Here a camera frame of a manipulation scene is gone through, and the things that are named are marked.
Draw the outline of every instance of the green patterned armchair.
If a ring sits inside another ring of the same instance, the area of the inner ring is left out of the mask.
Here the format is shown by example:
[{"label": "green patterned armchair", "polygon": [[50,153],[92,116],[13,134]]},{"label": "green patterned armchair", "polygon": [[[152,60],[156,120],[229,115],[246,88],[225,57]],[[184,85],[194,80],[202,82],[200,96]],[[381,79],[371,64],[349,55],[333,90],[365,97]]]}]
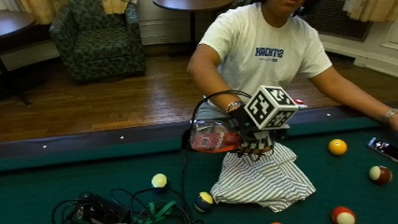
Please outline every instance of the green patterned armchair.
[{"label": "green patterned armchair", "polygon": [[136,5],[105,14],[101,0],[69,0],[49,27],[70,79],[76,83],[128,77],[145,71]]}]

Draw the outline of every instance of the yellow billiard ball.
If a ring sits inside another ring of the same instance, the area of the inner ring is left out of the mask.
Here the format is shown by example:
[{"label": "yellow billiard ball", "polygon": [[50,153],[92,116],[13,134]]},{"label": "yellow billiard ball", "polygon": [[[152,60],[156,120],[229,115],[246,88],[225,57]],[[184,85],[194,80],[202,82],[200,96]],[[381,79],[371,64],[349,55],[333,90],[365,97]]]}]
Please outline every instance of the yellow billiard ball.
[{"label": "yellow billiard ball", "polygon": [[333,155],[341,156],[347,152],[347,144],[343,140],[341,139],[333,139],[329,142],[329,151]]}]

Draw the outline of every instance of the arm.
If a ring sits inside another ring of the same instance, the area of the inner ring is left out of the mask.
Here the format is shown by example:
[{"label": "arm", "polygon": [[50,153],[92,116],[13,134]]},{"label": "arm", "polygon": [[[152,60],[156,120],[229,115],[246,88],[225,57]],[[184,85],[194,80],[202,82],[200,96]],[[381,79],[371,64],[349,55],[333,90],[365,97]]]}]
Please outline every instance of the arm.
[{"label": "arm", "polygon": [[[217,51],[208,45],[200,44],[190,58],[186,72],[204,95],[232,89],[217,70],[220,62]],[[235,101],[239,101],[239,98],[233,94],[221,94],[212,98],[212,102],[221,110],[225,110],[228,104]]]},{"label": "arm", "polygon": [[[383,121],[383,116],[390,110],[390,106],[379,102],[346,80],[333,66],[319,75],[311,77],[310,82],[337,103],[351,107],[373,119]],[[398,132],[398,114],[389,118],[387,123],[393,130]]]}]

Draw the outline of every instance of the striped cloth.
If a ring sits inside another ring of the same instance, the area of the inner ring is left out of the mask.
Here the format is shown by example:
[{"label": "striped cloth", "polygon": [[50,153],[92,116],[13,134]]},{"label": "striped cloth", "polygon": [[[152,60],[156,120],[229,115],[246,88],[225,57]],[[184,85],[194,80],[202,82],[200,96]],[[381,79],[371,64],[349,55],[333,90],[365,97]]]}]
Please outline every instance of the striped cloth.
[{"label": "striped cloth", "polygon": [[274,143],[274,155],[251,161],[226,153],[218,182],[212,187],[216,203],[258,203],[281,212],[294,202],[305,200],[315,189],[294,164],[297,156]]}]

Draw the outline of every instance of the red billiard ball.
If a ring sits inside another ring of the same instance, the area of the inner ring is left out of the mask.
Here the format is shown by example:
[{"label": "red billiard ball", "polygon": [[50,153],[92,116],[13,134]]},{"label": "red billiard ball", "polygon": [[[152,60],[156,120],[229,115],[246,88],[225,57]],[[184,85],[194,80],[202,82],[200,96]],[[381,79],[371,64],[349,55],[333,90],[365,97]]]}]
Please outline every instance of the red billiard ball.
[{"label": "red billiard ball", "polygon": [[303,102],[303,100],[299,100],[299,99],[294,99],[294,102],[295,102],[298,105],[303,105],[303,104],[306,104],[306,103]]},{"label": "red billiard ball", "polygon": [[338,206],[331,211],[331,220],[334,224],[354,224],[355,214],[343,206]]},{"label": "red billiard ball", "polygon": [[393,179],[393,172],[385,166],[373,166],[370,168],[370,179],[378,185],[385,185]]}]

